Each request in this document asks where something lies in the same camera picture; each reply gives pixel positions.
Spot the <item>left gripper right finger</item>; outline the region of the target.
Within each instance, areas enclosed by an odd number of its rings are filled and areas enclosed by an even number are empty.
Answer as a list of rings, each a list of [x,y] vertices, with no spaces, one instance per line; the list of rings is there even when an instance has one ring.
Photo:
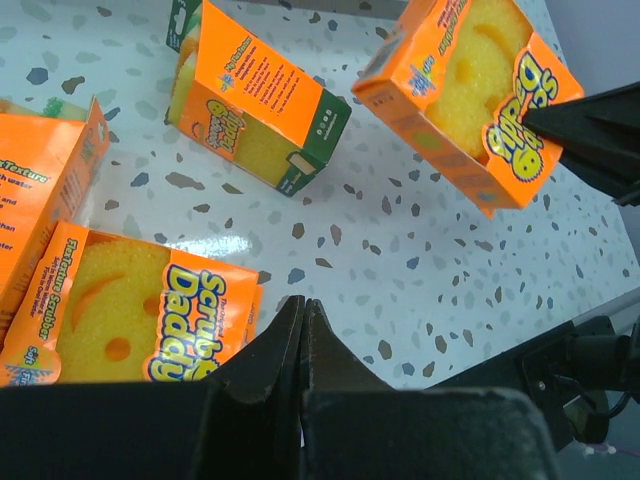
[[[318,299],[305,307],[300,361],[303,400],[393,391],[334,332]]]

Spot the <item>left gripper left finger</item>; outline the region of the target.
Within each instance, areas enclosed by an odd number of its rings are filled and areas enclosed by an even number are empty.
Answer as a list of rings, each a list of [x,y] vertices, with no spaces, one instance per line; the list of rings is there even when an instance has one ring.
[[[258,405],[290,397],[298,385],[305,307],[303,296],[289,297],[269,326],[211,375],[231,400]]]

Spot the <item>orange Scrub Daddy box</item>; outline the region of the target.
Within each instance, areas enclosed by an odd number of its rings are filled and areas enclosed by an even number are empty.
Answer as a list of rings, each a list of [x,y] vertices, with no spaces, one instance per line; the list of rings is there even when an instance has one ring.
[[[484,214],[522,209],[559,145],[526,113],[583,88],[512,1],[412,1],[352,88]]]
[[[196,381],[255,336],[255,271],[61,223],[1,353],[3,386]]]

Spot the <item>orange box green end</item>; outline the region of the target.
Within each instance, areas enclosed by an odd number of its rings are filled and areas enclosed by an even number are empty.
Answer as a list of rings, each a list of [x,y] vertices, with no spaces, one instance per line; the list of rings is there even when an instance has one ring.
[[[175,1],[167,120],[292,197],[328,164],[350,106],[209,1]]]

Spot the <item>orange box bottom of pile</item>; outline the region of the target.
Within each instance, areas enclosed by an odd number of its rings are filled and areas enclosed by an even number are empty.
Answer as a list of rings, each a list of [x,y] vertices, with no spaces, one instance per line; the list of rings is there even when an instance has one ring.
[[[97,98],[39,113],[1,101],[1,336],[60,221],[73,218],[110,145]]]

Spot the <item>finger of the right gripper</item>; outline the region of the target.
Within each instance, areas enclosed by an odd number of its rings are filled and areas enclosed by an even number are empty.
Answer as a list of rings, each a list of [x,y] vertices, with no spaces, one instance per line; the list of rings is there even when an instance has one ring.
[[[619,206],[639,204],[639,84],[528,111],[523,124],[562,148],[560,163]]]

